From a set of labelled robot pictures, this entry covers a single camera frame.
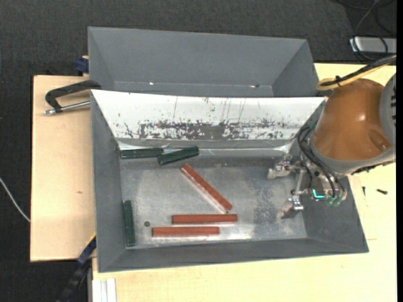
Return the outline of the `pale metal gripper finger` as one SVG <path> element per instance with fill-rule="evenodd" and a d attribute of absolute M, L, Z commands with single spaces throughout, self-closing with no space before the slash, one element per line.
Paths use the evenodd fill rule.
<path fill-rule="evenodd" d="M 281 219 L 294 218 L 304 210 L 299 198 L 288 198 L 281 208 Z"/>
<path fill-rule="evenodd" d="M 291 172 L 295 171 L 297 166 L 289 160 L 280 160 L 273 167 L 268 169 L 267 179 L 275 179 L 277 177 L 286 177 Z"/>

